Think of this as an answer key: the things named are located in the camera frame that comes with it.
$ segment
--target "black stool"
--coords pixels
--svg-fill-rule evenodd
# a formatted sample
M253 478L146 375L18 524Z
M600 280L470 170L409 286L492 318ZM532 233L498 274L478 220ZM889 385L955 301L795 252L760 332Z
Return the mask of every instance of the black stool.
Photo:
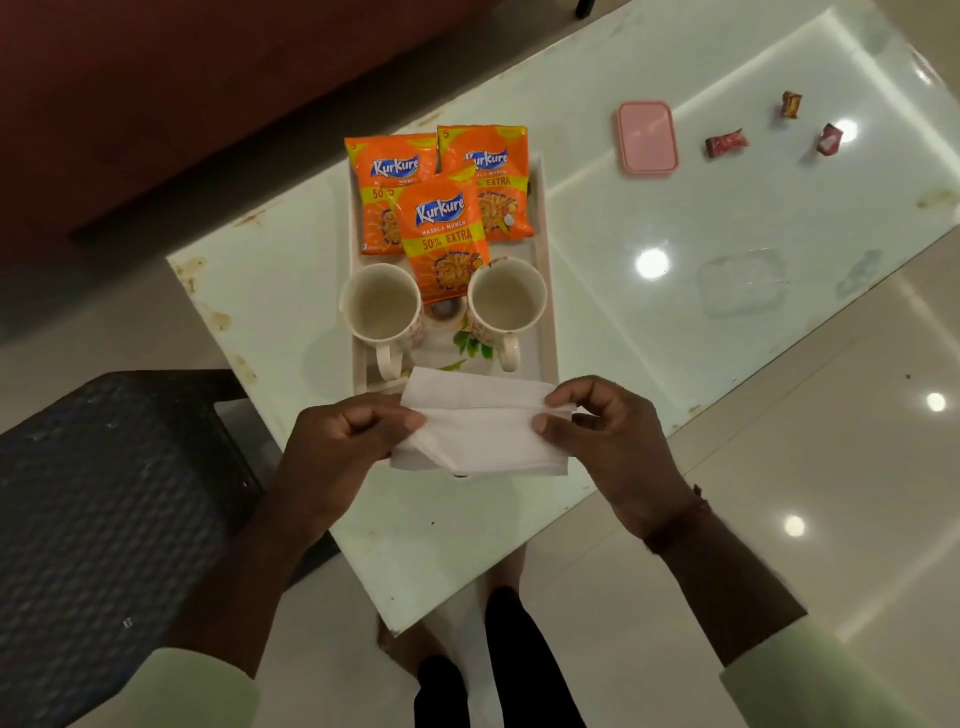
M245 397L229 370L118 372L0 435L0 726L69 724L163 644L264 493L213 408Z

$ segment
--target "white tiled floor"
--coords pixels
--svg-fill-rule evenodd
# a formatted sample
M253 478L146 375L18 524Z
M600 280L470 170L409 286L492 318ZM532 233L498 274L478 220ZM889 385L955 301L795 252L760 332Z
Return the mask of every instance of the white tiled floor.
M597 12L618 4L601 0ZM573 5L507 3L484 31L502 35L502 49L486 65L458 71L458 83L569 32ZM956 91L955 4L881 5ZM546 21L537 22L538 13ZM399 61L400 75L449 59L461 40L439 41ZM374 123L365 99L382 78L351 85L96 226L84 235L91 247L83 257L5 282L0 426L102 372L223 366L158 254L323 165L343 127ZM454 84L442 93L456 90ZM440 100L418 99L420 108L403 113L413 116ZM318 137L337 144L304 154L296 169L276 161L291 156L279 150L312 149L308 140ZM216 190L216 199L198 194L206 190ZM957 281L955 232L670 440L690 481L811 612L941 725L953 724L960 711ZM926 406L931 392L944 396L944 411ZM783 530L790 515L804 520L800 538ZM742 724L669 574L598 496L531 542L524 598L589 724ZM342 558L292 589L258 676L257 725L412 725L416 685L377 651L374 620ZM474 725L500 724L473 589L431 621L465 669Z

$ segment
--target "light green sleeve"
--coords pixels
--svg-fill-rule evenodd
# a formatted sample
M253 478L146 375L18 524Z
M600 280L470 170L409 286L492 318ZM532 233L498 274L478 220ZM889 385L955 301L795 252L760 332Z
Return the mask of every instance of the light green sleeve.
M810 617L742 655L720 681L750 728L925 726Z
M122 691L73 728L248 728L259 699L253 680L233 665L162 647Z

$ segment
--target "hand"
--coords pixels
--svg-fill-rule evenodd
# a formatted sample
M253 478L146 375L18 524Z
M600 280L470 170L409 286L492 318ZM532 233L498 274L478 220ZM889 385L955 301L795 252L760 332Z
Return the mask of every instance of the hand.
M650 401L599 376L581 376L561 384L545 402L550 407L573 402L591 413L575 413L572 422L541 414L533 428L584 464L620 522L638 538L695 501Z
M347 512L373 463L425 422L389 395L304 409L258 515L304 548L315 544Z

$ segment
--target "candy wrapper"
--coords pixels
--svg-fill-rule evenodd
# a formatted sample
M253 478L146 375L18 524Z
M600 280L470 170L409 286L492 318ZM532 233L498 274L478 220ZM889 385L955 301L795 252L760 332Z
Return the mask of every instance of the candy wrapper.
M797 112L800 110L800 100L803 98L799 93L793 91L783 92L783 106L780 107L780 116L784 119L796 119Z
M711 159L722 157L727 152L734 149L749 147L747 137L743 135L743 130L738 129L735 132L725 133L722 136L712 136L707 140L707 156Z
M843 136L843 130L837 129L832 124L824 127L824 132L820 135L820 141L817 142L817 151L824 157L832 157L840 151L840 137Z
M490 262L476 167L402 187L390 204L423 302L465 296L473 271Z
M394 190L437 174L434 133L344 139L363 203L363 255L402 255L390 198Z
M480 211L487 239L522 240L534 234L527 218L530 153L526 127L438 127L440 166L477 168Z

